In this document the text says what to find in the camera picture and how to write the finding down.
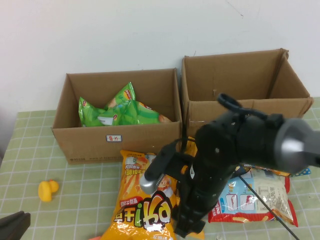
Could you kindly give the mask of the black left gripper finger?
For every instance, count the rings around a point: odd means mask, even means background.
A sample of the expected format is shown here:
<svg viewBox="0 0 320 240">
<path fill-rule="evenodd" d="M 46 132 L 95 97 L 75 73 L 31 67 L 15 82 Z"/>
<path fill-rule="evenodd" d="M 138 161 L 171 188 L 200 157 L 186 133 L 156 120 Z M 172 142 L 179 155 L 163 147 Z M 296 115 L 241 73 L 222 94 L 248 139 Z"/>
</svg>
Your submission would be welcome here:
<svg viewBox="0 0 320 240">
<path fill-rule="evenodd" d="M 20 240 L 30 225 L 31 214 L 25 212 L 20 219 L 9 225 L 0 226 L 0 240 Z"/>
<path fill-rule="evenodd" d="M 16 212 L 14 214 L 5 216 L 5 217 L 0 219 L 0 226 L 7 226 L 7 225 L 9 225 L 10 223 L 12 223 L 12 222 L 14 222 L 16 220 L 19 220 L 21 217 L 24 216 L 24 214 L 25 214 L 24 211 L 19 211 L 19 212 Z"/>
</svg>

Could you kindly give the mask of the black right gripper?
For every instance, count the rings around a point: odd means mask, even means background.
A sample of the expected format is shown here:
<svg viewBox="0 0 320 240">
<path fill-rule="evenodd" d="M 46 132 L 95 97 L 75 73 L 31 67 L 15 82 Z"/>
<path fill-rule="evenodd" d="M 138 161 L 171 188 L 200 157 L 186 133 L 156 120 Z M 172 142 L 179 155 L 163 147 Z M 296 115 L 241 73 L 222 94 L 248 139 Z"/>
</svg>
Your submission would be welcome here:
<svg viewBox="0 0 320 240">
<path fill-rule="evenodd" d="M 173 213 L 174 233 L 180 237 L 199 234 L 205 222 L 202 220 L 218 202 L 222 190 L 237 166 L 233 154 L 176 154 L 174 162 L 180 169 L 187 165 L 185 173 L 177 173 L 180 203 Z"/>
</svg>

